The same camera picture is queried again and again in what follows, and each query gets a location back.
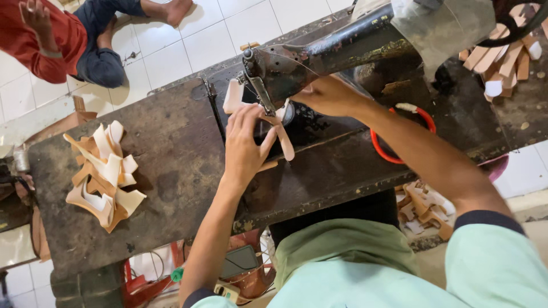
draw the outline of worn wooden table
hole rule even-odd
[[[266,45],[311,42],[347,18],[341,11],[331,16],[331,23],[313,22]],[[546,41],[541,43],[548,50]],[[517,86],[512,98],[497,98],[493,104],[485,101],[477,76],[455,59],[444,64],[439,92],[430,91],[423,81],[416,55],[345,73],[385,106],[409,102],[426,110],[436,122],[438,135],[479,163],[548,138],[548,93],[543,91],[544,78],[536,76],[548,71],[546,58],[532,63],[534,73]],[[221,107],[228,81],[239,70],[241,57],[237,56],[67,132],[75,139],[89,136],[99,123],[113,120],[128,131],[122,148],[139,164],[135,188],[148,197],[110,235],[94,216],[64,201],[72,189],[71,177],[79,169],[70,145],[56,136],[31,147],[31,172],[58,276],[86,272],[195,235],[224,170],[222,140],[227,117]],[[196,77],[206,79],[209,87]],[[399,82],[395,90],[381,92],[393,82]],[[286,127],[297,152],[295,159],[290,164],[282,161],[253,179],[238,209],[234,233],[415,178],[406,166],[380,158],[368,128],[360,122],[297,107],[296,118]],[[401,114],[420,121],[409,113]],[[529,127],[522,129],[525,122]],[[275,146],[271,157],[280,152]]]

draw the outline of man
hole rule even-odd
[[[148,16],[177,27],[192,0],[86,0],[75,12],[44,0],[0,2],[0,49],[36,77],[66,82],[66,75],[107,88],[122,85],[124,69],[112,50],[116,11]]]
[[[277,244],[278,293],[269,307],[548,307],[546,267],[495,187],[468,157],[334,77],[319,79],[311,88],[293,99],[325,115],[360,120],[454,203],[458,218],[446,252],[447,289],[417,277],[413,251],[397,228],[394,195],[382,192],[361,204],[341,204],[332,207],[336,211],[323,209],[270,227]],[[185,308],[236,307],[212,289],[238,201],[275,138],[269,132],[261,146],[255,145],[253,128],[262,112],[246,106],[229,118],[225,173],[180,285]],[[370,204],[379,202],[383,207]]]

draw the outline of pile of leather pieces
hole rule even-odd
[[[225,102],[222,105],[222,109],[227,115],[233,114],[242,105],[248,105],[248,103],[242,102],[243,91],[244,85],[240,85],[238,83],[238,80],[236,79],[230,80],[229,88],[226,91]],[[285,105],[282,108],[276,111],[275,117],[269,117],[265,114],[261,116],[261,119],[269,122],[275,128],[276,132],[278,133],[279,142],[282,145],[283,155],[287,161],[291,161],[293,158],[295,158],[295,149],[293,148],[291,140],[289,140],[289,136],[287,135],[286,129],[283,128],[282,124],[283,118],[286,116],[288,104],[289,99],[286,101]],[[259,172],[274,168],[277,165],[278,160],[266,162],[261,166]]]
[[[132,173],[138,167],[132,155],[122,158],[120,141],[123,134],[123,126],[114,121],[106,129],[101,124],[93,136],[82,137],[80,141],[63,135],[71,143],[72,150],[81,153],[76,161],[82,166],[72,177],[74,189],[68,193],[66,202],[90,211],[108,233],[121,220],[130,217],[146,198],[138,190],[125,192],[120,189],[136,184]]]
[[[404,184],[402,189],[405,197],[397,203],[400,221],[416,235],[426,228],[435,227],[439,229],[438,235],[444,241],[449,240],[453,227],[447,224],[447,215],[454,214],[448,212],[454,209],[445,209],[442,205],[445,200],[437,192],[429,191],[420,180]]]
[[[539,4],[516,5],[510,15],[518,26],[526,23],[525,15],[534,14],[540,8]],[[548,38],[548,20],[542,23],[542,28]],[[510,31],[502,24],[490,34],[491,39],[507,36]],[[538,60],[543,50],[537,38],[532,33],[510,45],[494,48],[476,46],[471,52],[465,49],[459,53],[459,59],[464,61],[464,67],[479,73],[485,83],[485,99],[492,102],[496,96],[511,97],[518,81],[529,79],[529,62]]]

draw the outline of mint green shirt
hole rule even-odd
[[[548,307],[548,271],[533,243],[516,231],[458,228],[446,252],[446,290],[414,275],[414,254],[404,239],[393,226],[357,219],[296,232],[276,251],[281,288],[268,307]],[[237,306],[210,296],[193,307]]]

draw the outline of jeans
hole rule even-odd
[[[97,46],[97,37],[105,30],[116,11],[132,16],[146,16],[140,0],[86,0],[74,12],[88,33],[88,44],[76,64],[76,79],[106,88],[122,85],[124,67],[120,56],[112,49]]]

